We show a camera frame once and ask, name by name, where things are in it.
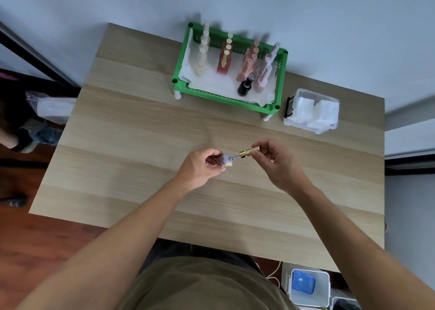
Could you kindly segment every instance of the reddish brown floor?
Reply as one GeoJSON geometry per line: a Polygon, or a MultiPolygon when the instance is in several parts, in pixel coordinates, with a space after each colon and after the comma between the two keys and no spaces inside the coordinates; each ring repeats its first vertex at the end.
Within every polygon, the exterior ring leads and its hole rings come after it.
{"type": "MultiPolygon", "coordinates": [[[[16,154],[0,145],[0,158],[49,162],[54,149],[39,145],[33,153],[16,154]]],[[[45,277],[99,236],[105,229],[29,214],[44,170],[0,168],[0,197],[27,194],[22,208],[0,204],[0,309],[16,307],[45,277]]],[[[278,261],[255,258],[265,275],[278,261]]],[[[280,270],[274,275],[280,280],[280,270]]]]}

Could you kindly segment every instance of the black bottle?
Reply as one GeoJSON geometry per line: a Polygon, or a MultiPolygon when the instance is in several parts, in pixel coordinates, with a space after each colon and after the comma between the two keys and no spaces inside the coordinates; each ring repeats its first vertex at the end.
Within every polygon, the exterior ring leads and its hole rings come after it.
{"type": "Polygon", "coordinates": [[[237,93],[240,96],[246,96],[247,92],[252,88],[252,83],[255,79],[254,74],[249,74],[246,80],[242,81],[239,88],[237,89],[237,93]]]}

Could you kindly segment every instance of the white paper towel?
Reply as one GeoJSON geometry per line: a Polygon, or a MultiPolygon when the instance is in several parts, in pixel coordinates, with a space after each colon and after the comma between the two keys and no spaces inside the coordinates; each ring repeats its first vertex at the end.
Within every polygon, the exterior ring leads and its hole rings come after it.
{"type": "MultiPolygon", "coordinates": [[[[199,89],[213,94],[218,94],[224,97],[239,99],[248,103],[257,103],[261,107],[265,104],[271,104],[275,100],[276,77],[275,69],[276,62],[272,63],[272,72],[269,75],[268,83],[263,88],[262,92],[257,92],[255,85],[247,93],[246,96],[240,96],[237,93],[237,88],[240,82],[236,81],[237,74],[242,67],[243,56],[233,52],[231,54],[231,65],[227,75],[221,75],[216,72],[219,62],[220,49],[210,47],[207,54],[206,71],[204,76],[196,76],[193,71],[193,66],[197,63],[197,55],[199,52],[199,44],[193,41],[193,31],[190,31],[189,41],[184,54],[183,63],[181,66],[179,78],[182,81],[188,82],[192,89],[199,89]]],[[[263,59],[257,59],[254,67],[254,72],[257,71],[263,59]]]]}

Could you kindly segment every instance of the left hand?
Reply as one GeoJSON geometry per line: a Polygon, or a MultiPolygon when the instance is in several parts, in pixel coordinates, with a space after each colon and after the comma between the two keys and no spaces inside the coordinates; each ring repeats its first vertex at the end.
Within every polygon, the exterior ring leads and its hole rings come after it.
{"type": "Polygon", "coordinates": [[[216,164],[215,157],[220,155],[222,152],[213,147],[190,152],[174,179],[186,187],[187,192],[203,186],[211,177],[225,170],[225,167],[216,164]]]}

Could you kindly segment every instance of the white rack leg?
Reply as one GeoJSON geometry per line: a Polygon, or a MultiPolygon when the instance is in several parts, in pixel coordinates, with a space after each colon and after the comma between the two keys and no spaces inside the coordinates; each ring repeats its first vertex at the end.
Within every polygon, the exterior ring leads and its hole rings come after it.
{"type": "Polygon", "coordinates": [[[181,92],[174,90],[174,97],[175,99],[181,99],[181,92]]]}
{"type": "Polygon", "coordinates": [[[263,121],[269,121],[269,119],[271,118],[272,115],[273,115],[273,114],[266,114],[266,115],[263,115],[263,121]]]}

